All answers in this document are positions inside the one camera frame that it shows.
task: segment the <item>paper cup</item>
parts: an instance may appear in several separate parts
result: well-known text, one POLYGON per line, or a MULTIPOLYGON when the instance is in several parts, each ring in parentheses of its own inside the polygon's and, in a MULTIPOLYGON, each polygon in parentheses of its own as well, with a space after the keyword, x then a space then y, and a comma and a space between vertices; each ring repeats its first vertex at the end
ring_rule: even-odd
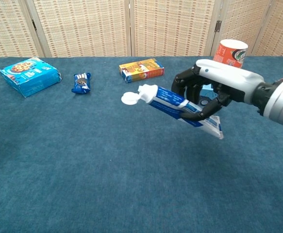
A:
POLYGON ((248 45, 243 41, 221 40, 213 60, 241 68, 248 51, 248 45))

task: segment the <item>blue carpet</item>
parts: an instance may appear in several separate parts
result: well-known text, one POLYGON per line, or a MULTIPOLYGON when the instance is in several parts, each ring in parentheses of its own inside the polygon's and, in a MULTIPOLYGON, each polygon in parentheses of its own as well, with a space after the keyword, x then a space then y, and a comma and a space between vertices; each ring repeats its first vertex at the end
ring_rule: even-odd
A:
MULTIPOLYGON (((44 58, 63 79, 26 99, 0 75, 0 232, 283 232, 283 126, 232 102, 218 140, 124 105, 141 84, 170 89, 198 57, 158 57, 164 76, 125 83, 118 65, 140 59, 44 58), (71 92, 81 72, 90 94, 71 92)), ((283 57, 243 68, 272 82, 283 57)))

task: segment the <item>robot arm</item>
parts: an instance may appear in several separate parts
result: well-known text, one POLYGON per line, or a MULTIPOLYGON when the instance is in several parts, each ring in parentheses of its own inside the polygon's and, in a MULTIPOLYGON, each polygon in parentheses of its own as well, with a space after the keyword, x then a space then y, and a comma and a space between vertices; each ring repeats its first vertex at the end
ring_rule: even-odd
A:
POLYGON ((259 113, 283 125, 283 79, 265 83, 259 74, 208 59, 176 75, 171 90, 197 104, 203 85, 211 84, 217 97, 199 113, 183 113, 182 118, 200 121, 210 117, 233 100, 259 108, 259 113))

